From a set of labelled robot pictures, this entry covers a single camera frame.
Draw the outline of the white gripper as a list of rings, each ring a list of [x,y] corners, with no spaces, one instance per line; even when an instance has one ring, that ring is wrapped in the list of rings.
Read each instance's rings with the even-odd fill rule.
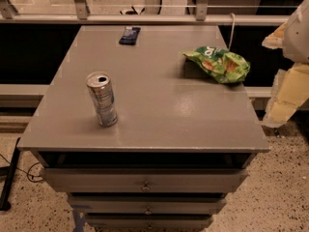
[[[267,102],[263,125],[280,128],[309,99],[309,0],[264,38],[262,46],[269,49],[283,47],[283,55],[295,62],[287,71],[279,70],[274,77]]]

